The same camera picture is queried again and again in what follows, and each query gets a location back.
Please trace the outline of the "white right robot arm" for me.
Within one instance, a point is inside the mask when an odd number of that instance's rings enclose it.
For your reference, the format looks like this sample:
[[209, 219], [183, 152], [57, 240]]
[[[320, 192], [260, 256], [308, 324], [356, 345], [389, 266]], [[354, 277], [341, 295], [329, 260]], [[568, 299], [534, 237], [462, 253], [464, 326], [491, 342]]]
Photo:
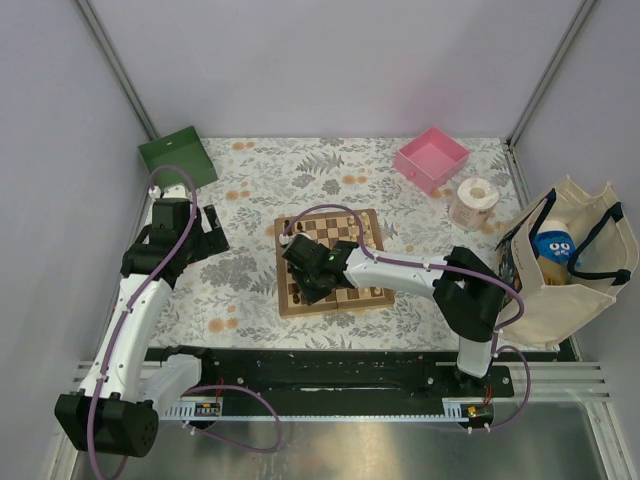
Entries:
[[304, 300], [314, 304], [340, 288], [380, 288], [433, 300], [458, 335], [455, 383], [475, 396], [491, 382], [492, 345], [505, 291], [471, 250], [455, 247], [443, 257], [387, 256], [356, 242], [326, 247], [305, 233], [279, 236], [282, 258]]

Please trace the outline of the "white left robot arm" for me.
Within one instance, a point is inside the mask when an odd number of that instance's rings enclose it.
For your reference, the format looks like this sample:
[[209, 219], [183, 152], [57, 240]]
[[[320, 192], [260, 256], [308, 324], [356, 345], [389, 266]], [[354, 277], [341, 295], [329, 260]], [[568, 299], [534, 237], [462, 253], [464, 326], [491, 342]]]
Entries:
[[79, 451], [141, 458], [159, 421], [188, 389], [205, 395], [215, 368], [189, 354], [165, 360], [148, 380], [141, 372], [159, 315], [187, 266], [228, 250], [213, 206], [198, 208], [183, 184], [151, 191], [151, 221], [125, 252], [115, 309], [98, 354], [54, 415]]

